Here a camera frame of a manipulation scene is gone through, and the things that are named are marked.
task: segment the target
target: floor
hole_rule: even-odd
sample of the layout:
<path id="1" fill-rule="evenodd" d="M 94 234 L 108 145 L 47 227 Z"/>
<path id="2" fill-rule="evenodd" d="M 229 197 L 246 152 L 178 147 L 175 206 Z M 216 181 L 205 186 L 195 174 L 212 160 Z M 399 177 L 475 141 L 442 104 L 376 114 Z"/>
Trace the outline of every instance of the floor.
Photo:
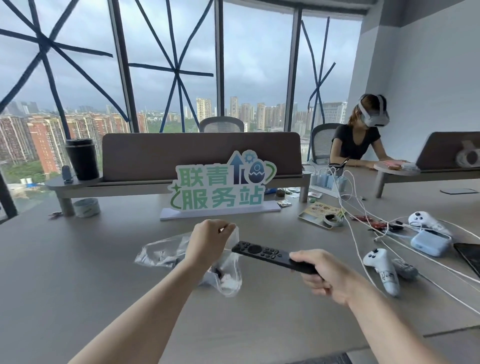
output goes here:
<path id="1" fill-rule="evenodd" d="M 478 363 L 480 357 L 480 329 L 458 331 L 427 338 L 435 350 L 452 364 Z M 377 364 L 370 349 L 347 353 L 352 364 Z"/>

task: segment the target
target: green star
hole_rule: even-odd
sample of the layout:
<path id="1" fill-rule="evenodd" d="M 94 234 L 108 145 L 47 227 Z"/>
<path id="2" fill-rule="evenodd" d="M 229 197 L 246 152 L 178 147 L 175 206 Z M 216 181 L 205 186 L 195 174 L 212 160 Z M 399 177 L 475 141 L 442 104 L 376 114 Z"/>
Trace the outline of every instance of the green star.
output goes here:
<path id="1" fill-rule="evenodd" d="M 175 190 L 176 193 L 178 193 L 179 190 L 181 190 L 181 187 L 177 185 L 175 182 L 175 187 L 172 187 L 173 190 Z"/>

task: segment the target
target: controller button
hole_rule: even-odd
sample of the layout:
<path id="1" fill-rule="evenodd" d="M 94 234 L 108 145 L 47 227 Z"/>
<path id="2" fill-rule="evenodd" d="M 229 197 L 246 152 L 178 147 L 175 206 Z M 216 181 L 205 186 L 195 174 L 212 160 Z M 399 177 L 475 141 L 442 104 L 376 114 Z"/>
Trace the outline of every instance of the controller button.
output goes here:
<path id="1" fill-rule="evenodd" d="M 262 247 L 259 246 L 259 245 L 250 245 L 250 246 L 248 247 L 248 252 L 249 252 L 250 254 L 258 254 L 258 253 L 260 253 L 261 251 L 262 251 Z"/>

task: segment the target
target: left hand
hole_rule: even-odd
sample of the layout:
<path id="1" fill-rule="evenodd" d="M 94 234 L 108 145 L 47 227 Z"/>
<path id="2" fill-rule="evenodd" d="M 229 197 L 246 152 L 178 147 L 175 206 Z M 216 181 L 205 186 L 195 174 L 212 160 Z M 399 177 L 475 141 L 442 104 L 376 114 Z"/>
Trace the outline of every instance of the left hand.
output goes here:
<path id="1" fill-rule="evenodd" d="M 222 255 L 228 238 L 236 228 L 224 220 L 205 220 L 195 225 L 184 261 L 209 269 Z"/>

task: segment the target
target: white vr controller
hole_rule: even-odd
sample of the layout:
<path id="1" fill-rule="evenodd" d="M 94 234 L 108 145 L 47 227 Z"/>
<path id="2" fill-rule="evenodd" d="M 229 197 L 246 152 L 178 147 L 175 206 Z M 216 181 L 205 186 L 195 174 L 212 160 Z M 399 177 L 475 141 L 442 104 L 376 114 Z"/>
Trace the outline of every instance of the white vr controller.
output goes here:
<path id="1" fill-rule="evenodd" d="M 416 228 L 432 229 L 441 234 L 452 236 L 451 232 L 445 226 L 425 211 L 417 211 L 411 214 L 408 217 L 408 223 Z"/>
<path id="2" fill-rule="evenodd" d="M 392 296 L 398 297 L 400 295 L 400 283 L 395 272 L 395 268 L 388 258 L 385 249 L 373 249 L 363 258 L 363 264 L 368 267 L 375 268 L 376 272 L 380 274 L 385 290 Z"/>

